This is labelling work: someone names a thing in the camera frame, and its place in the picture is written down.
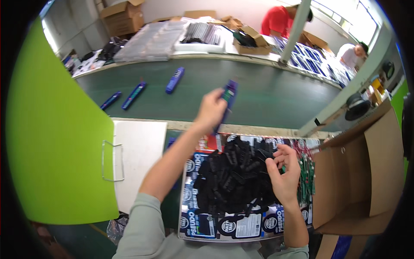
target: red shirt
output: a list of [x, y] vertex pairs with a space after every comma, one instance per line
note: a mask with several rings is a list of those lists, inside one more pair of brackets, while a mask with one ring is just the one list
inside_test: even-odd
[[270, 30], [280, 32], [282, 37], [289, 38], [293, 19], [290, 18], [284, 6], [275, 6], [270, 9], [262, 21], [260, 34], [270, 35]]

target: blue vape device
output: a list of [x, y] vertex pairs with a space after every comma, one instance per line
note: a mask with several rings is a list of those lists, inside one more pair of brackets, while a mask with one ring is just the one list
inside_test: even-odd
[[221, 97], [224, 100], [226, 100], [227, 109], [224, 112], [223, 119], [221, 120], [220, 124], [214, 129], [214, 133], [217, 133], [217, 131], [220, 128], [220, 125], [226, 120], [227, 114], [229, 113], [229, 110], [233, 106], [234, 100], [236, 99], [237, 87], [238, 87], [238, 83], [233, 80], [229, 80], [228, 84], [224, 87], [224, 92], [221, 95]]
[[105, 110], [109, 105], [113, 104], [120, 96], [122, 95], [121, 91], [116, 92], [108, 100], [106, 100], [103, 105], [101, 105], [101, 109]]
[[183, 67], [180, 67], [179, 69], [177, 69], [177, 71], [171, 77], [170, 82], [168, 83], [167, 87], [165, 88], [165, 92], [167, 94], [171, 94], [174, 91], [174, 88], [176, 87], [176, 85], [178, 84], [180, 79], [183, 77], [184, 71], [185, 71], [185, 69]]
[[122, 104], [122, 109], [125, 111], [128, 109], [128, 107], [131, 105], [131, 103], [140, 95], [140, 93], [144, 90], [145, 86], [147, 85], [146, 82], [141, 81], [137, 86], [134, 88], [134, 90], [130, 93], [128, 98], [125, 100], [125, 102]]

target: metal wire handle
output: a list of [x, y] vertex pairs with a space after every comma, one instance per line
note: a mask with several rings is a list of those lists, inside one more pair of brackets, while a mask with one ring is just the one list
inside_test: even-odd
[[[105, 143], [108, 143], [109, 145], [111, 145], [113, 148], [114, 147], [118, 147], [118, 146], [120, 146], [121, 147], [121, 169], [122, 169], [122, 179], [119, 179], [119, 180], [111, 180], [111, 179], [107, 179], [107, 178], [105, 178], [105, 176], [104, 176], [104, 158], [105, 158]], [[123, 149], [123, 147], [122, 147], [122, 144], [117, 144], [117, 145], [114, 145], [114, 144], [112, 144], [111, 142], [109, 142], [109, 141], [107, 141], [107, 140], [103, 140], [102, 141], [102, 167], [101, 167], [101, 170], [102, 170], [102, 179], [104, 179], [104, 180], [106, 180], [106, 181], [110, 181], [110, 182], [120, 182], [120, 181], [123, 181], [123, 180], [125, 180], [125, 173], [124, 173], [124, 149]]]

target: wrist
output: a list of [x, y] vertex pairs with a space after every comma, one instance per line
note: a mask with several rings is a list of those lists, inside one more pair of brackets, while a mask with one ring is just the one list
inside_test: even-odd
[[194, 133], [195, 135], [199, 136], [200, 138], [203, 135], [206, 135], [209, 133], [211, 129], [209, 129], [208, 127], [202, 125], [200, 122], [193, 122], [193, 124], [191, 125], [191, 127], [188, 129], [188, 131]]
[[299, 203], [297, 200], [294, 201], [290, 201], [290, 202], [285, 202], [282, 204], [283, 205], [283, 210], [290, 212], [290, 211], [300, 211], [301, 208], [299, 207]]

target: black hair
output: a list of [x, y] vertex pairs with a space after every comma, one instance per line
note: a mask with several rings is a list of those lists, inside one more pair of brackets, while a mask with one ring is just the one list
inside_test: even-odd
[[358, 44], [361, 45], [361, 47], [365, 51], [365, 54], [368, 55], [368, 46], [365, 43], [363, 43], [362, 41], [358, 42]]
[[[294, 6], [292, 6], [292, 7], [294, 7], [294, 8], [296, 8], [296, 9], [298, 9], [298, 7], [299, 7], [299, 5], [294, 5]], [[312, 10], [311, 9], [309, 9], [309, 13], [308, 13], [308, 22], [311, 22], [312, 21], [312, 19], [313, 19], [313, 13], [312, 13]]]

